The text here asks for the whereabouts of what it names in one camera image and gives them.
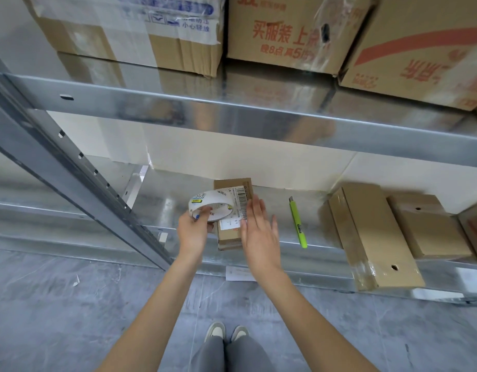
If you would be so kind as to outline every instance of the barcode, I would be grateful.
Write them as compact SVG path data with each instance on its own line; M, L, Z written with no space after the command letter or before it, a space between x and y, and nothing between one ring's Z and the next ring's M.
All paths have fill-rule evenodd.
M240 187L236 189L238 202L240 203L240 212L242 218L247 220L247 195L245 194L245 188Z

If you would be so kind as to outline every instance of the hand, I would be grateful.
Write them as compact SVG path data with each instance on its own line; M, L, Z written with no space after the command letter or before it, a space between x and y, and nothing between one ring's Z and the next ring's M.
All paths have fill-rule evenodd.
M256 194L247 202L247 222L241 220L240 232L250 271L260 285L267 277L283 272L276 216L270 223L266 205Z
M188 211L178 219L178 238L180 239L180 259L190 259L194 263L202 262L202 253L207 241L208 232L212 232L213 225L208 224L211 207L204 206L195 220Z

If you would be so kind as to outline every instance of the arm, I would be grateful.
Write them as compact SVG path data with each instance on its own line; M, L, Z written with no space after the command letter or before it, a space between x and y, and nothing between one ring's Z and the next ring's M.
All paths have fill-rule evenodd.
M97 371L158 370L192 279L202 262L208 218L209 209L203 210L197 221L188 212L180 217L178 257Z
M294 287L281 268L278 223L269 222L263 200L247 203L247 223L240 224L249 268L270 298L311 370L376 371L352 344Z

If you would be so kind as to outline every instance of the tape roll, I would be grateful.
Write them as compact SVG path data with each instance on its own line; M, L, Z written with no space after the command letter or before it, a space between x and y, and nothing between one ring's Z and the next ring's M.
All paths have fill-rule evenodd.
M188 201L188 211L195 219L199 218L200 209L203 206L211 206L208 222L214 222L229 215L233 211L234 202L233 198L217 190L208 190L193 196Z

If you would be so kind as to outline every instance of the forearm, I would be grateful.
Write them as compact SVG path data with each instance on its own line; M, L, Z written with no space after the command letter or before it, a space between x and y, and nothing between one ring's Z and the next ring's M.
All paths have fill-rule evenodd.
M311 370L377 370L304 298L284 272L276 272L260 284Z
M177 258L98 371L157 370L197 271L197 263Z

